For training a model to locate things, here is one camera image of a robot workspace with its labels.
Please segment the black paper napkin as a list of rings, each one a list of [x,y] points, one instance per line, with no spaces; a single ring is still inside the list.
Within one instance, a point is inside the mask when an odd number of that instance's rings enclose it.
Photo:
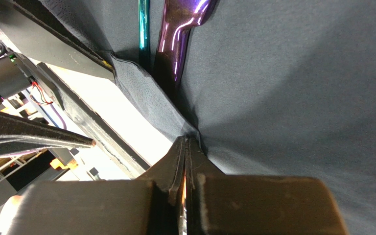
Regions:
[[[174,102],[139,65],[136,0],[42,4],[170,141],[198,137],[228,174],[318,178],[352,235],[376,235],[376,0],[218,1]]]

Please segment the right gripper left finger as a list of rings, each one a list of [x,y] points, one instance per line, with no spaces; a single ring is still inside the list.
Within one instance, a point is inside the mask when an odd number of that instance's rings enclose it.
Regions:
[[[179,235],[186,138],[133,180],[56,181],[27,190],[9,235]]]

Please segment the iridescent spoon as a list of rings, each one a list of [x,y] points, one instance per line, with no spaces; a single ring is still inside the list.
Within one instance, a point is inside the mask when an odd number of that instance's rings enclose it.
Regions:
[[[147,71],[150,68],[149,7],[149,0],[138,0],[139,63]]]

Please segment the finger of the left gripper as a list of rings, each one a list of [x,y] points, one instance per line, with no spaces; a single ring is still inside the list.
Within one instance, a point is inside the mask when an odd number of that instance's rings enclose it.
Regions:
[[[83,135],[0,112],[0,157],[45,148],[91,148],[95,140]]]

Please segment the purple iridescent knife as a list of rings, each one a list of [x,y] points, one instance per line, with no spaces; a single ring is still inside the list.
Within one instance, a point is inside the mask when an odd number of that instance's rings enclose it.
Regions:
[[[181,83],[190,31],[205,24],[216,5],[216,0],[164,2],[153,78],[170,99]]]

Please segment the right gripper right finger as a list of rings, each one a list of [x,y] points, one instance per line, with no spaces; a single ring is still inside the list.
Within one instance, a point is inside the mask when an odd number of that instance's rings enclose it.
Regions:
[[[301,176],[227,175],[186,140],[190,235],[346,235],[328,187]]]

